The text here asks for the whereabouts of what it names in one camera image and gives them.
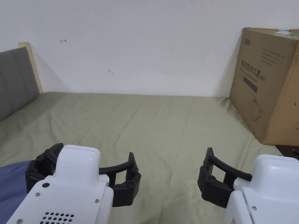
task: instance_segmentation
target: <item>gray upholstered headboard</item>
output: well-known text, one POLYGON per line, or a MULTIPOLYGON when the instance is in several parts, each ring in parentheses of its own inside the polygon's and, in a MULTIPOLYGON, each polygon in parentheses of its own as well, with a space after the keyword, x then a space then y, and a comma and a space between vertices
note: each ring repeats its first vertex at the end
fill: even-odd
POLYGON ((40 94, 26 47, 0 53, 0 121, 40 94))

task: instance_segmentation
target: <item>black circular sensor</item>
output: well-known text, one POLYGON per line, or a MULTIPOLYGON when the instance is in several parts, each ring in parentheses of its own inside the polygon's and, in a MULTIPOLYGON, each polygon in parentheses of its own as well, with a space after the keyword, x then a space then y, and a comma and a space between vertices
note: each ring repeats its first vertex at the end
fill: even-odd
POLYGON ((43 188, 47 188, 48 186, 50 186, 49 183, 43 183, 43 184, 42 184, 42 187, 43 187, 43 188))

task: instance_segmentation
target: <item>wrinkled fabric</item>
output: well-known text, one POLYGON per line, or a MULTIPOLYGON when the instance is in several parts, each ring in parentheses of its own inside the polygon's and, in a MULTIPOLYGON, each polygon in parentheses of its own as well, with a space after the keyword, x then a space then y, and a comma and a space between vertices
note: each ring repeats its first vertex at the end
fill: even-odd
MULTIPOLYGON (((197 186, 206 149, 249 173, 258 155, 281 155, 256 140, 227 98, 43 93, 0 122, 0 166, 35 159, 58 142, 97 148, 100 167, 134 153, 140 189, 132 206, 112 209, 115 224, 223 224, 225 209, 204 201, 197 186)), ((213 175, 223 180, 219 169, 213 175)))
POLYGON ((6 223, 27 196, 25 172, 29 162, 0 167, 0 223, 6 223))

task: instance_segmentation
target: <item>white wall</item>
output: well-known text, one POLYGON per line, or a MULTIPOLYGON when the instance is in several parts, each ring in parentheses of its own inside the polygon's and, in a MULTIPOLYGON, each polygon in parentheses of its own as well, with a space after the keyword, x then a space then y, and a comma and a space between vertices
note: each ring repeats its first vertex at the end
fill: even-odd
POLYGON ((299 28, 298 8, 298 0, 1 1, 0 51, 30 42, 44 91, 228 96, 242 28, 299 28))

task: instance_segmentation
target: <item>bed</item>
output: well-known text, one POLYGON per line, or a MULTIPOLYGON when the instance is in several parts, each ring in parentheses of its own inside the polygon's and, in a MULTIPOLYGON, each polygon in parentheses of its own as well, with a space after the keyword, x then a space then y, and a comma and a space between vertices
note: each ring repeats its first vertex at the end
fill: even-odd
MULTIPOLYGON (((225 209, 204 201, 197 186, 207 147, 249 173, 256 156, 281 155, 255 139, 227 98, 102 93, 33 98, 0 122, 0 166, 35 159, 58 142, 97 148, 100 167, 125 162, 133 152, 139 193, 132 206, 112 209, 115 224, 223 223, 225 209)), ((217 168, 213 175, 224 177, 217 168)), ((124 178, 118 174, 117 182, 124 178)))

